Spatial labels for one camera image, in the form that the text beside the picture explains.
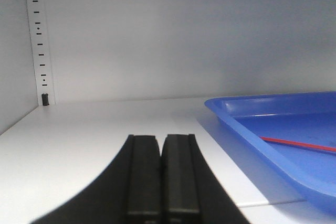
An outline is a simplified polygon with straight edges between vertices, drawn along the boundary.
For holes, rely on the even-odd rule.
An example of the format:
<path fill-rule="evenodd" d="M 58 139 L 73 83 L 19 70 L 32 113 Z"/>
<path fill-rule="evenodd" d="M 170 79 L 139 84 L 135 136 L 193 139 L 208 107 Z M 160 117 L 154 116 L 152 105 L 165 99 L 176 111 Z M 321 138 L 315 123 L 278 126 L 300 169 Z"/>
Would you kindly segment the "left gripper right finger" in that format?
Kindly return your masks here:
<path fill-rule="evenodd" d="M 248 223 L 211 171 L 195 135 L 169 134 L 162 165 L 164 223 Z"/>

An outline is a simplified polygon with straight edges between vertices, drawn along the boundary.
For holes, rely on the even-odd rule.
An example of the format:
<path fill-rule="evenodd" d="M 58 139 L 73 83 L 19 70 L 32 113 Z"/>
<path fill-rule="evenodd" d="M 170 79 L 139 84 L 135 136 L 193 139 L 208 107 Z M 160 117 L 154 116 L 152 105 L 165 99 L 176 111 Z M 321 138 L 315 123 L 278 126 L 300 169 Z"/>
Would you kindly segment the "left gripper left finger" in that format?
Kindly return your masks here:
<path fill-rule="evenodd" d="M 34 223 L 160 223 L 160 168 L 155 137 L 129 135 L 93 182 Z"/>

